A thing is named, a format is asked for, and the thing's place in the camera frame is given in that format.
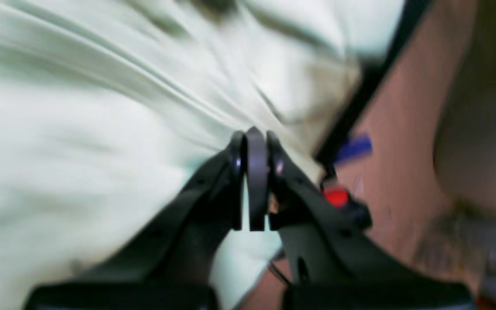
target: black mount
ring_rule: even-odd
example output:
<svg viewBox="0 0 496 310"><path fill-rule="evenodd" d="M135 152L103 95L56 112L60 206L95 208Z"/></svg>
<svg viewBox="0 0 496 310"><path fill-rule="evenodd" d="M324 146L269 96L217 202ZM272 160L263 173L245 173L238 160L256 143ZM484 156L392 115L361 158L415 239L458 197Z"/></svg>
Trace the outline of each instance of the black mount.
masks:
<svg viewBox="0 0 496 310"><path fill-rule="evenodd" d="M217 310L209 273L222 240L242 228L245 175L250 230L263 231L268 216L292 269L284 310L474 308L465 286L423 277L380 250L363 234L366 208L334 208L273 132L264 139L252 128L234 133L116 255L69 282L36 288L26 310ZM276 214L268 213L270 193Z"/></svg>

